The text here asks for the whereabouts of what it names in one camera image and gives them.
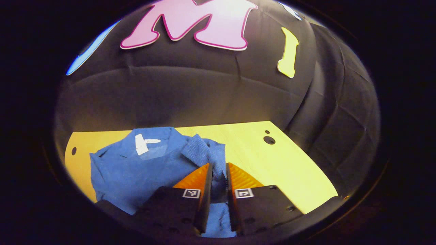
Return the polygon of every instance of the blue towel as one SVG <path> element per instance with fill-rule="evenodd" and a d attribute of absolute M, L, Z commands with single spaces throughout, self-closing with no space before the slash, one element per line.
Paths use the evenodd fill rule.
<path fill-rule="evenodd" d="M 138 152 L 136 136 L 150 142 Z M 134 129 L 123 140 L 90 153 L 91 182 L 97 201 L 107 200 L 134 214 L 155 190 L 172 187 L 197 168 L 212 165 L 208 226 L 204 237 L 234 237 L 226 195 L 225 145 L 183 136 L 175 128 Z"/>

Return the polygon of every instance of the black fabric backdrop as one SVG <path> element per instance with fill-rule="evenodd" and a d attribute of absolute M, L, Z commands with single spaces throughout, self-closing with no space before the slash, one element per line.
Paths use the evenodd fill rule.
<path fill-rule="evenodd" d="M 195 41 L 209 18 L 179 41 L 169 39 L 160 20 L 155 43 L 123 50 L 119 44 L 150 8 L 123 18 L 61 84 L 55 128 L 61 158 L 72 132 L 270 120 L 320 166 L 340 196 L 349 195 L 378 144 L 372 81 L 356 54 L 326 28 L 298 21 L 277 2 L 253 3 L 258 9 L 247 19 L 244 51 Z M 285 46 L 281 27 L 299 40 L 293 78 L 276 67 Z"/>

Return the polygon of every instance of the yellow table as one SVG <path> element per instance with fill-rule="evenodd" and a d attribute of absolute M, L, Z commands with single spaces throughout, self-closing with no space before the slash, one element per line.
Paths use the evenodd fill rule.
<path fill-rule="evenodd" d="M 277 185 L 304 214 L 337 196 L 319 167 L 270 121 L 176 128 L 182 135 L 209 138 L 225 144 L 226 162 L 242 168 L 264 185 Z M 89 153 L 122 140 L 131 130 L 74 132 L 68 141 L 65 165 L 73 181 L 96 202 L 91 184 Z M 267 144 L 270 136 L 275 144 Z"/>

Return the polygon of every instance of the white tag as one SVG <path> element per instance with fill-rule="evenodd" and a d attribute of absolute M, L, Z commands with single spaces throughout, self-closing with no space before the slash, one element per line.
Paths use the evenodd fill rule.
<path fill-rule="evenodd" d="M 159 143 L 160 140 L 146 139 L 142 137 L 142 134 L 135 136 L 136 152 L 138 155 L 142 155 L 148 151 L 147 144 Z"/>

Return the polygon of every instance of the pink letter m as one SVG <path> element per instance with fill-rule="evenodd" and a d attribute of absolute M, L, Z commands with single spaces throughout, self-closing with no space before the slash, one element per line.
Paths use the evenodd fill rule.
<path fill-rule="evenodd" d="M 154 43 L 159 33 L 154 30 L 162 16 L 168 36 L 180 40 L 190 29 L 210 16 L 206 27 L 194 34 L 194 39 L 204 45 L 230 50 L 245 50 L 245 24 L 251 9 L 257 9 L 247 0 L 211 0 L 197 5 L 194 0 L 162 0 L 152 5 L 130 36 L 126 37 L 122 49 L 137 48 Z"/>

